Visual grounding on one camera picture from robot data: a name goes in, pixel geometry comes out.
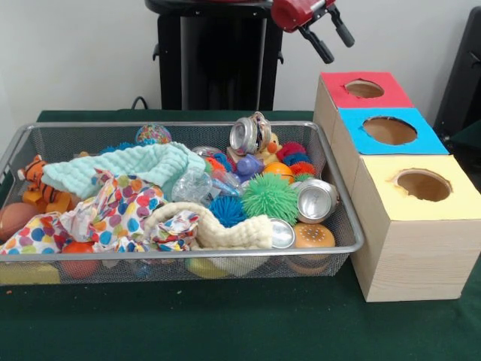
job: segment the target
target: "blue spiky ball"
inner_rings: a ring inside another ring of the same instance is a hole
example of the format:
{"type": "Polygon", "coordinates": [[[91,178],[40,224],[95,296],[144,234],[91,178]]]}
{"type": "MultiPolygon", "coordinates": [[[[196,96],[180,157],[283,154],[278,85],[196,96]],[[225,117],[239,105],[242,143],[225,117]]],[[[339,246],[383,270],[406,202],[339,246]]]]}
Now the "blue spiky ball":
{"type": "Polygon", "coordinates": [[[247,218],[242,202],[237,197],[215,198],[209,209],[225,228],[231,228],[247,218]]]}

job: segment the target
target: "black cable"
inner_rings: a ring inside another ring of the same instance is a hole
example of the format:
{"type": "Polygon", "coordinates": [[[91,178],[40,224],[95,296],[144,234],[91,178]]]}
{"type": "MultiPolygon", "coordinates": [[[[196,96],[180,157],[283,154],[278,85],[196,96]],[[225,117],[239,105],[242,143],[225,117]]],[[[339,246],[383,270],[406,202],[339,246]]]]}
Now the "black cable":
{"type": "Polygon", "coordinates": [[[145,101],[145,99],[144,99],[143,96],[138,96],[137,98],[135,98],[134,103],[132,104],[131,109],[135,109],[135,107],[137,106],[137,103],[138,103],[139,100],[140,100],[140,101],[142,102],[142,104],[144,105],[144,109],[149,109],[149,106],[147,105],[147,102],[145,101]]]}

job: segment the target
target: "yellow toy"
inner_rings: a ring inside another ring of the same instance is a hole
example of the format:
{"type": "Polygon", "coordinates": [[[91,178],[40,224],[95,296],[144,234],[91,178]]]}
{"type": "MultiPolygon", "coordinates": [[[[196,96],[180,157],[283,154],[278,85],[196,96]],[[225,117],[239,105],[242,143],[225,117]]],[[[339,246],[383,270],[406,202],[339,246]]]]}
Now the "yellow toy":
{"type": "Polygon", "coordinates": [[[264,165],[279,162],[276,153],[281,149],[283,149],[283,146],[279,144],[279,138],[275,133],[272,133],[271,142],[262,152],[256,154],[256,158],[259,160],[261,159],[264,162],[264,165]]]}

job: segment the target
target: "metal can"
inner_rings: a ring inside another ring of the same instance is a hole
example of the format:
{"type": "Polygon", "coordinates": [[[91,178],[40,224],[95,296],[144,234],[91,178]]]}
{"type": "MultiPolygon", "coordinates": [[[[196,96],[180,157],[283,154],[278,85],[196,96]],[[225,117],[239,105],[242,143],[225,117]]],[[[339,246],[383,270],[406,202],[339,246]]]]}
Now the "metal can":
{"type": "Polygon", "coordinates": [[[295,241],[294,229],[284,220],[271,218],[272,248],[286,249],[292,247],[295,241]]]}
{"type": "Polygon", "coordinates": [[[257,151],[257,125],[251,118],[240,118],[231,128],[229,141],[238,156],[257,151]]]}
{"type": "Polygon", "coordinates": [[[229,141],[238,156],[256,154],[271,141],[271,124],[257,111],[250,117],[240,118],[232,126],[229,141]]]}
{"type": "Polygon", "coordinates": [[[255,112],[251,118],[255,120],[257,126],[257,152],[262,152],[271,142],[271,123],[260,111],[255,112]]]}
{"type": "Polygon", "coordinates": [[[298,187],[298,219],[303,223],[321,223],[336,210],[339,194],[332,184],[307,179],[298,187]]]}

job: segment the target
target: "green spiky ball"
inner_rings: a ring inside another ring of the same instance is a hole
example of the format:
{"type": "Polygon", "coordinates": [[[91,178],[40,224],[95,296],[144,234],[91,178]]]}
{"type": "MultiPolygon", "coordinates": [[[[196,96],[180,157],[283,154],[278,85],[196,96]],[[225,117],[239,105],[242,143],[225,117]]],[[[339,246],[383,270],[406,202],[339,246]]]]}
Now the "green spiky ball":
{"type": "Polygon", "coordinates": [[[297,222],[298,193],[278,174],[266,173],[251,179],[242,196],[248,217],[267,214],[270,218],[285,220],[292,226],[297,222]]]}
{"type": "Polygon", "coordinates": [[[300,173],[294,176],[295,182],[304,182],[305,180],[312,178],[313,175],[309,173],[300,173]]]}

